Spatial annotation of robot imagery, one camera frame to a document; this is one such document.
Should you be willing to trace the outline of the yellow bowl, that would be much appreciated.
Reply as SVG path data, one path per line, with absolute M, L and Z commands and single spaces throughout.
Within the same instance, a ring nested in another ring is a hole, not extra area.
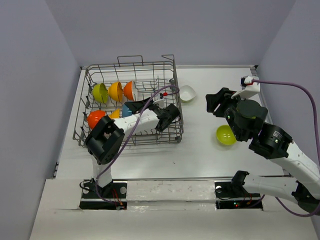
M 120 118 L 120 109 L 116 109 L 111 114 L 108 115 L 111 119 L 118 119 Z
M 116 102 L 122 102 L 123 100 L 123 88 L 121 82 L 117 81 L 110 85 L 108 88 L 108 95 Z

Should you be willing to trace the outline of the round white bowl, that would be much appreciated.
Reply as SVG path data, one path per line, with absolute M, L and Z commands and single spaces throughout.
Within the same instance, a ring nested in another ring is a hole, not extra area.
M 136 101 L 138 97 L 138 89 L 136 87 L 136 81 L 132 80 L 128 82 L 123 88 L 123 95 L 130 101 Z

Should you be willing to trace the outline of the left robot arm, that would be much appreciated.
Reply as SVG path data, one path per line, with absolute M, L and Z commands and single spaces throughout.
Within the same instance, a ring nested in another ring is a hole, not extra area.
M 131 136 L 151 130 L 161 133 L 181 116 L 174 104 L 161 108 L 160 104 L 150 97 L 140 101 L 127 101 L 124 105 L 132 115 L 116 119 L 103 116 L 85 140 L 92 159 L 93 191 L 101 198 L 110 194 L 113 182 L 112 162 L 119 156 Z

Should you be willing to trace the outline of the orange-red bowl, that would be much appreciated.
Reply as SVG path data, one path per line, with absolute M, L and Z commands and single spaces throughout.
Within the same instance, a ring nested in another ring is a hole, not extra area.
M 92 130 L 96 126 L 96 124 L 100 121 L 100 119 L 105 115 L 106 115 L 106 112 L 103 110 L 95 110 L 90 112 L 86 119 L 89 128 Z

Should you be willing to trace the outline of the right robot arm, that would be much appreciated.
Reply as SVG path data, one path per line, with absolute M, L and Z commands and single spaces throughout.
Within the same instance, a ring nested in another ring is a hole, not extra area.
M 239 170 L 233 176 L 230 190 L 235 196 L 244 193 L 273 196 L 297 204 L 305 217 L 320 214 L 320 171 L 281 127 L 266 122 L 268 109 L 251 99 L 235 96 L 223 87 L 207 94 L 206 110 L 224 118 L 238 142 L 251 141 L 248 148 L 255 154 L 282 167 L 290 177 L 262 177 Z

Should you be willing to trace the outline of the lime green bowl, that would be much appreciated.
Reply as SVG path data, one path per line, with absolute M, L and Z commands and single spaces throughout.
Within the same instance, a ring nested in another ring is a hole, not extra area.
M 103 83 L 96 84 L 92 89 L 92 95 L 96 102 L 106 104 L 108 101 L 108 90 Z
M 231 146 L 236 143 L 236 138 L 229 125 L 221 125 L 216 130 L 217 140 L 226 146 Z

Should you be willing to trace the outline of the blue bowl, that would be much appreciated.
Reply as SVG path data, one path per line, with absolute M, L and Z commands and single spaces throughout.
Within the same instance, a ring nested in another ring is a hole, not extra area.
M 122 106 L 122 111 L 121 111 L 121 117 L 122 118 L 126 118 L 131 116 L 133 113 L 132 111 L 129 109 L 129 107 L 126 104 L 123 104 Z

